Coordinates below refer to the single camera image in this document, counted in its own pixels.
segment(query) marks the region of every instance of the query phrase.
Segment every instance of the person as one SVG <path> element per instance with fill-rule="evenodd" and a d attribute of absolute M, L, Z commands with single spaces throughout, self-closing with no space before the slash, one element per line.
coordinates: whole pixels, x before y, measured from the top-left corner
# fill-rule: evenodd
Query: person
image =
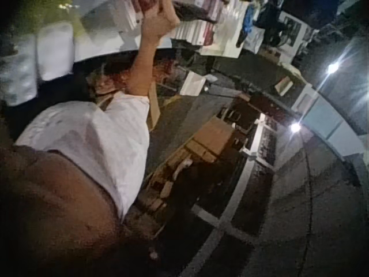
<path fill-rule="evenodd" d="M 178 24 L 171 0 L 147 12 L 127 90 L 105 111 L 88 102 L 57 104 L 15 144 L 0 139 L 1 248 L 12 270 L 55 272 L 119 241 L 144 176 L 153 59 Z"/>

